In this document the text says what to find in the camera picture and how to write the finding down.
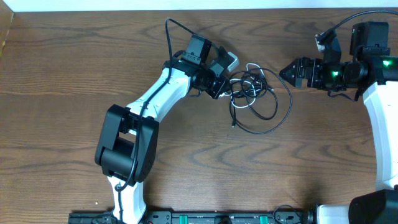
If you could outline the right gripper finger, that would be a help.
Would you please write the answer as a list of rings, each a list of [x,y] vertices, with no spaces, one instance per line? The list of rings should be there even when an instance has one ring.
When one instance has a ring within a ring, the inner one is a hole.
[[[281,73],[280,76],[289,84],[291,84],[293,87],[296,88],[301,88],[302,87],[302,79],[297,78],[295,75],[289,75],[289,74],[284,74]]]
[[[297,75],[299,73],[299,69],[301,66],[301,58],[296,58],[288,64],[285,68],[283,68],[279,74],[280,75]]]

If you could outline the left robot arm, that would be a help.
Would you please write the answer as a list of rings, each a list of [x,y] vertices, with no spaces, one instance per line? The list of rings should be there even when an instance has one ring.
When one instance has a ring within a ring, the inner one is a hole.
[[[159,79],[139,99],[107,110],[95,163],[113,188],[116,223],[139,223],[144,217],[143,182],[154,163],[159,126],[165,115],[192,88],[213,99],[230,91],[225,73],[238,64],[235,54],[194,34],[187,49],[163,64]]]

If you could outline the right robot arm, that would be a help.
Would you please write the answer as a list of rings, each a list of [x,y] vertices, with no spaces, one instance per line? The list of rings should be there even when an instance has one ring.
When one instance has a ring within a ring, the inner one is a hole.
[[[363,99],[368,111],[376,150],[376,190],[352,199],[347,205],[316,205],[303,214],[302,223],[397,223],[397,57],[387,46],[386,22],[362,22],[352,27],[349,53],[341,61],[334,30],[316,36],[323,58],[301,57],[279,72],[292,86],[341,96],[355,89],[354,101]]]

